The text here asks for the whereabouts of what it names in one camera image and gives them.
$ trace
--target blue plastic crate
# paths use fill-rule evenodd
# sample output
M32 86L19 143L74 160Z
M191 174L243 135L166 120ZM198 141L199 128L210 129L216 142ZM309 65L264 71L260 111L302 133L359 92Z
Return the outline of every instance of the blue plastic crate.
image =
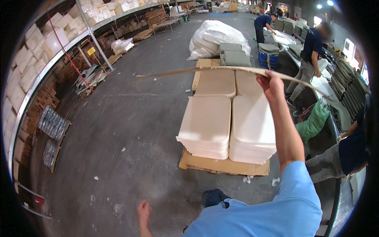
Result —
M276 64L278 63L278 56L274 56L274 55L270 54L269 57L270 57L270 66L271 66L271 69L274 70L275 67L276 67ZM263 53L262 51L259 51L258 62L259 62L259 66L260 67L268 69L267 54L266 53Z

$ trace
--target person's arm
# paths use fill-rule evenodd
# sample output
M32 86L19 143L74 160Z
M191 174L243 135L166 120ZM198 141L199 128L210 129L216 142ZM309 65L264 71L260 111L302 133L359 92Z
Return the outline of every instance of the person's arm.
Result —
M273 71L265 70L265 73L268 78L257 74L257 81L263 88L273 115L276 148L280 174L282 174L284 168L291 162L298 160L305 162L304 146L284 97L283 81Z
M139 237L154 237L150 229L151 206L147 200L143 200L138 208Z
M355 121L345 133L340 133L341 138L350 136L358 127L358 122Z
M317 76L317 77L320 77L320 76L321 76L321 72L320 72L320 70L318 69L318 60L317 60L317 58L318 58L318 52L313 51L313 52L312 52L312 64L313 64L313 66L314 66L315 69L316 69L316 76Z
M276 35L275 31L271 28L271 26L270 26L268 23L266 23L266 27L267 27L268 30L271 30L271 32L272 32L274 35Z

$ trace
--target blue shirt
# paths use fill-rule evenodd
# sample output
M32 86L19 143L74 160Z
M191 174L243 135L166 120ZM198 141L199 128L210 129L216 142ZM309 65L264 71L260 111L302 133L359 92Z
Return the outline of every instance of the blue shirt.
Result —
M365 131L363 129L363 110L357 114L358 127L353 134L340 141L338 154L340 155L342 171L345 175L361 167L368 161L366 151Z
M312 63L313 51L318 52L319 54L323 52L323 41L321 34L315 28L311 28L307 32L307 37L305 38L304 42L304 49L301 52L301 57L306 61Z
M254 25L256 26L259 26L259 27L266 27L266 23L267 24L271 24L271 15L260 15L259 17L257 17L254 21Z
M203 209L183 236L313 237L323 213L302 161L285 167L273 201L252 206L235 199L224 201L229 202L229 208L221 202Z

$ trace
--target cardboard sheet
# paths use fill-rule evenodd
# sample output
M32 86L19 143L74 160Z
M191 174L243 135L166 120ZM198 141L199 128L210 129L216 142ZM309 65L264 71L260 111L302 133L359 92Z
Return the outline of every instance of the cardboard sheet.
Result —
M193 156L186 149L184 149L179 167L181 169L192 168L195 170L204 170L212 173L220 171L221 173L229 174L268 175L270 171L270 160L267 160L263 165L235 162L231 161L229 158L226 160L215 160Z

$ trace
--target concrete floor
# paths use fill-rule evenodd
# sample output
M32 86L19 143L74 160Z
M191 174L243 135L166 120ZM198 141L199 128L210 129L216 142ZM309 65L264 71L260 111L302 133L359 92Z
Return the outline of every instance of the concrete floor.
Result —
M270 174L254 177L251 184L243 183L242 176L178 168L183 146L175 136L191 95L185 90L191 88L194 73L156 81L135 78L195 66L195 61L186 60L188 45L207 19L241 31L252 47L252 66L258 67L258 48L252 39L255 17L193 15L188 23L173 26L173 32L139 42L114 64L115 70L94 94L75 102L67 116L72 125L55 172L43 166L38 171L36 189L46 197L45 211L53 216L51 221L41 221L47 236L138 236L136 208L143 199L152 205L153 234L179 236L202 210L202 192L216 187L247 204L272 200L278 187L271 186L272 178L279 177L277 155L271 158ZM277 71L295 76L296 66L285 55L280 57ZM313 93L303 94L310 98L306 104L312 104ZM311 154L328 147L328 135L324 128L317 142L309 142Z

